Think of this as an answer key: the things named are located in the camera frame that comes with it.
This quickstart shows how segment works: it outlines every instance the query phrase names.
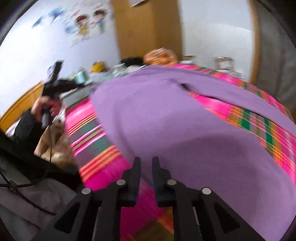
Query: white wall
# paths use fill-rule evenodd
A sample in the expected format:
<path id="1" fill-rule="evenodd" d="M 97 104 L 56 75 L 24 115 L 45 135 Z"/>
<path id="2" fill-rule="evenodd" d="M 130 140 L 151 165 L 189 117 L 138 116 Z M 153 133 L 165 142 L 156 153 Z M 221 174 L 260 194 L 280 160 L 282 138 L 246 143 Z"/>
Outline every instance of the white wall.
<path id="1" fill-rule="evenodd" d="M 72 47 L 59 21 L 31 28 L 41 15 L 79 1 L 39 0 L 12 27 L 0 46 L 0 115 L 29 88 L 45 79 L 47 69 L 57 60 L 64 60 L 61 77 L 81 66 L 89 70 L 95 61 L 105 60 L 109 66 L 119 62 L 114 28 Z"/>
<path id="2" fill-rule="evenodd" d="M 214 56 L 232 57 L 247 82 L 252 74 L 254 34 L 249 0 L 179 0 L 183 52 L 215 68 Z"/>

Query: person's hand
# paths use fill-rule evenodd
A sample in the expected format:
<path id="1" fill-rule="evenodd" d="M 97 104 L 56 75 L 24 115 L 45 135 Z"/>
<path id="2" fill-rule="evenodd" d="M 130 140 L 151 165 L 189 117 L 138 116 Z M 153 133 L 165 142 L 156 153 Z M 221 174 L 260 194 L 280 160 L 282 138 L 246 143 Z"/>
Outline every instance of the person's hand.
<path id="1" fill-rule="evenodd" d="M 42 108 L 43 107 L 52 107 L 50 109 L 50 113 L 51 116 L 54 117 L 56 116 L 60 109 L 61 109 L 61 100 L 52 100 L 51 98 L 49 98 L 48 96 L 41 96 L 39 97 L 32 109 L 31 109 L 31 114 L 35 117 L 37 122 L 41 122 L 41 112 L 42 112 Z"/>

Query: yellow object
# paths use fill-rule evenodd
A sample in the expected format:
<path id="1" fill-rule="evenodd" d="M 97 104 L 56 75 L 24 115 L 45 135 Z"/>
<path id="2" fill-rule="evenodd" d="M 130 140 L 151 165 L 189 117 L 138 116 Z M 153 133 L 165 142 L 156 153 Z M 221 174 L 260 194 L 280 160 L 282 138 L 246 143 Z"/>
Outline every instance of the yellow object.
<path id="1" fill-rule="evenodd" d="M 0 128 L 4 132 L 20 118 L 24 111 L 33 106 L 37 98 L 41 95 L 43 85 L 42 82 L 39 82 L 33 86 L 4 113 L 0 119 Z"/>
<path id="2" fill-rule="evenodd" d="M 104 61 L 101 61 L 99 63 L 95 62 L 91 67 L 91 73 L 99 73 L 102 71 L 106 71 L 106 66 Z"/>
<path id="3" fill-rule="evenodd" d="M 87 27 L 86 24 L 80 26 L 79 34 L 80 35 L 87 35 L 87 34 L 89 34 L 89 29 L 88 29 L 88 27 Z"/>

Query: black cable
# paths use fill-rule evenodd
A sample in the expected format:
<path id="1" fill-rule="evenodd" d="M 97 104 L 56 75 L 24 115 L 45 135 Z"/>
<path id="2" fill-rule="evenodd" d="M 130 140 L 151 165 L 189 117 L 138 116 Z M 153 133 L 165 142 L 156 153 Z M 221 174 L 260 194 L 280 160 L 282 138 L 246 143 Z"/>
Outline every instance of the black cable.
<path id="1" fill-rule="evenodd" d="M 41 177 L 39 180 L 33 181 L 31 183 L 28 183 L 28 184 L 20 184 L 20 185 L 17 185 L 18 188 L 26 188 L 26 187 L 30 187 L 30 186 L 36 185 L 39 182 L 41 182 L 47 176 L 47 174 L 49 172 L 50 164 L 52 162 L 52 136 L 51 136 L 51 132 L 50 132 L 50 126 L 51 126 L 51 124 L 48 126 L 48 134 L 49 134 L 49 141 L 50 141 L 50 158 L 49 158 L 49 163 L 48 163 L 47 169 L 46 169 L 43 177 Z"/>
<path id="2" fill-rule="evenodd" d="M 20 191 L 16 190 L 15 192 L 17 195 L 19 195 L 22 199 L 24 199 L 27 203 L 31 204 L 33 207 L 39 209 L 40 211 L 44 212 L 44 213 L 47 213 L 49 215 L 53 215 L 55 216 L 56 213 L 53 213 L 53 212 L 50 212 L 40 206 L 38 206 L 37 204 L 33 203 L 31 200 L 29 200 L 28 198 L 26 198 Z"/>
<path id="3" fill-rule="evenodd" d="M 31 182 L 31 183 L 28 183 L 28 184 L 20 184 L 20 185 L 17 185 L 15 184 L 14 182 L 12 181 L 9 181 L 3 174 L 3 172 L 0 170 L 0 175 L 2 176 L 2 178 L 4 179 L 4 181 L 7 183 L 7 184 L 0 184 L 0 187 L 5 187 L 5 188 L 8 188 L 10 189 L 11 191 L 15 192 L 17 195 L 19 195 L 22 199 L 24 199 L 27 203 L 31 204 L 33 207 L 39 209 L 40 211 L 46 213 L 46 214 L 49 214 L 49 215 L 53 215 L 55 216 L 56 213 L 53 213 L 53 212 L 50 212 L 40 206 L 38 206 L 37 204 L 35 204 L 34 202 L 32 202 L 31 200 L 29 200 L 27 197 L 25 197 L 21 192 L 18 191 L 18 188 L 24 188 L 24 187 L 30 187 L 30 186 L 33 186 L 33 185 L 36 185 L 38 184 L 39 182 L 41 182 L 48 174 L 49 172 L 49 167 L 50 167 L 50 164 L 52 162 L 52 136 L 51 136 L 51 132 L 50 132 L 50 126 L 51 124 L 48 126 L 48 134 L 49 134 L 49 141 L 50 141 L 50 158 L 49 158 L 49 163 L 48 163 L 48 166 L 47 166 L 47 169 L 43 175 L 42 178 L 40 178 L 39 180 L 37 181 L 34 181 L 34 182 Z"/>

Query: metal screw head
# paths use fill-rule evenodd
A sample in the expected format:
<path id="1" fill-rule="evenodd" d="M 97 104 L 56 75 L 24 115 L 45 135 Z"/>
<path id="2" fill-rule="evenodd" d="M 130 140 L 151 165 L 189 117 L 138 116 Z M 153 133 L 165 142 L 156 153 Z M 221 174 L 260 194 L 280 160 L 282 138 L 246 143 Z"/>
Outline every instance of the metal screw head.
<path id="1" fill-rule="evenodd" d="M 209 194 L 212 193 L 212 190 L 209 189 L 209 188 L 203 188 L 203 189 L 202 189 L 202 193 L 203 193 L 203 194 L 206 194 L 206 195 L 209 195 Z"/>
<path id="2" fill-rule="evenodd" d="M 174 186 L 174 185 L 177 184 L 177 181 L 174 180 L 174 179 L 170 179 L 170 180 L 167 181 L 167 184 L 170 185 L 170 186 Z"/>
<path id="3" fill-rule="evenodd" d="M 83 188 L 81 192 L 82 192 L 82 194 L 87 195 L 87 194 L 91 193 L 91 189 L 90 188 Z"/>
<path id="4" fill-rule="evenodd" d="M 117 180 L 117 182 L 116 182 L 116 184 L 117 185 L 119 185 L 119 186 L 122 186 L 122 185 L 124 185 L 126 182 L 125 182 L 125 180 L 123 180 L 123 179 L 119 179 L 119 180 Z"/>

